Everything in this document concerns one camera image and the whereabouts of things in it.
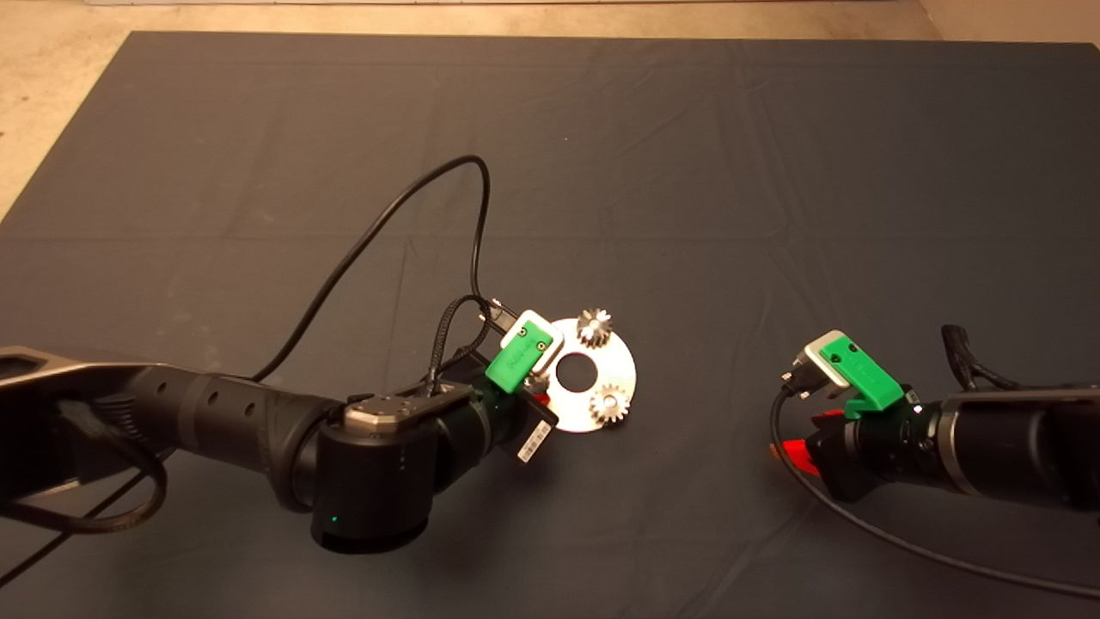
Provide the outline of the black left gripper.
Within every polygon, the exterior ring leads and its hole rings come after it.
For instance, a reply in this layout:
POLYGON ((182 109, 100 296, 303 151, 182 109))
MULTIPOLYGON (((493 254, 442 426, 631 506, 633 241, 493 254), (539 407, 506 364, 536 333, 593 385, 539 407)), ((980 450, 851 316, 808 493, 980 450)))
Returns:
POLYGON ((522 389, 506 393, 484 375, 475 375, 471 384, 475 393, 471 404, 484 434, 482 455, 499 450, 519 465, 530 465, 560 422, 549 408, 550 396, 522 389))

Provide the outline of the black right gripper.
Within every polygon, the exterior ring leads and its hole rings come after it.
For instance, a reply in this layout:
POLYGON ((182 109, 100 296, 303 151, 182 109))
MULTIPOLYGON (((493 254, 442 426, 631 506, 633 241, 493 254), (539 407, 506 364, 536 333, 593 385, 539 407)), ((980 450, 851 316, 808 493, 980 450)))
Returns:
POLYGON ((806 443, 783 440, 769 447, 801 473, 818 474, 832 499, 857 502, 886 483, 941 488, 939 420, 937 402, 900 402, 857 420, 828 410, 810 418, 816 431, 806 443))

